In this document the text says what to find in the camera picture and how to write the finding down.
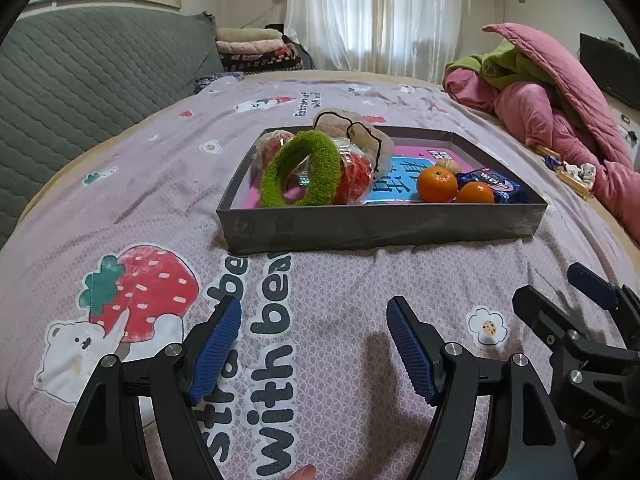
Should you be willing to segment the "person's hand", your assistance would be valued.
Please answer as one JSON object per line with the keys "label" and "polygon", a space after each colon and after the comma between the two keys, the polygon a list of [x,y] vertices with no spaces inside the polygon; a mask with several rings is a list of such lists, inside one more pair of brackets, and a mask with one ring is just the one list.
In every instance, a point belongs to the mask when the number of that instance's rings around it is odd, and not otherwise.
{"label": "person's hand", "polygon": [[317,480],[317,469],[312,465],[303,466],[288,480]]}

